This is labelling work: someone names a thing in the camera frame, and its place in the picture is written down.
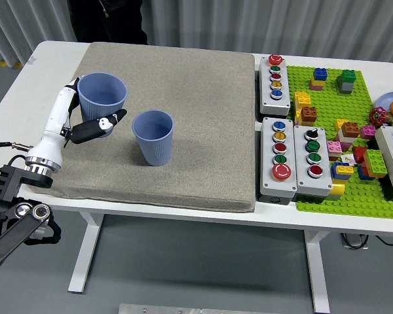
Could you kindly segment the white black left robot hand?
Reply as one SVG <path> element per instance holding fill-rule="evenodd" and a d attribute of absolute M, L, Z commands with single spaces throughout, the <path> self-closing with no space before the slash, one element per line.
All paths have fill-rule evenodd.
<path fill-rule="evenodd" d="M 89 73 L 64 86 L 54 102 L 40 142 L 28 151 L 26 164 L 62 167 L 62 149 L 71 141 L 107 137 L 126 116 L 126 84 L 109 73 Z"/>

